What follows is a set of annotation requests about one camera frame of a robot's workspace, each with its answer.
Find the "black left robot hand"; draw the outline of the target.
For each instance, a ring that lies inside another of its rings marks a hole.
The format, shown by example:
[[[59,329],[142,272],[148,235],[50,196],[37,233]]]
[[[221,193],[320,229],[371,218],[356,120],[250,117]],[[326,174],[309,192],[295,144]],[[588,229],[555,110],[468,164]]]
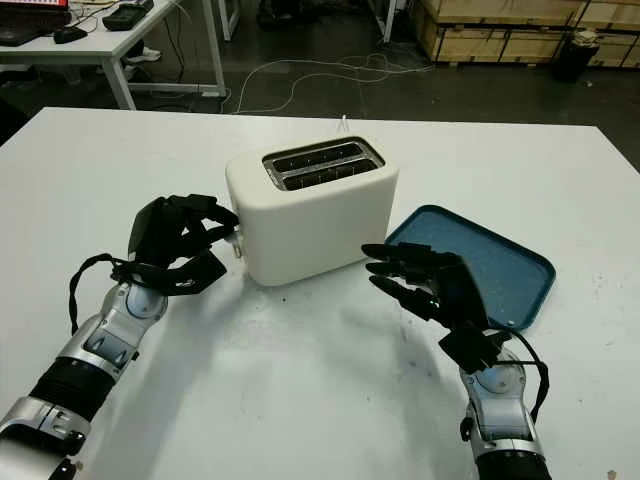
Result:
[[[191,259],[208,251],[238,226],[237,215],[213,196],[158,197],[136,215],[128,257],[166,269],[180,258]]]

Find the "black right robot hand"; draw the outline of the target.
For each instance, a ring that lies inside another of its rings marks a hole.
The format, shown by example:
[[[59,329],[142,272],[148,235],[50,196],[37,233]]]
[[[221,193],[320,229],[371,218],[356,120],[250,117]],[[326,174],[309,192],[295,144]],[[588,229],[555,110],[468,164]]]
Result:
[[[449,330],[489,327],[479,288],[463,258],[429,245],[364,244],[370,282],[402,308]]]

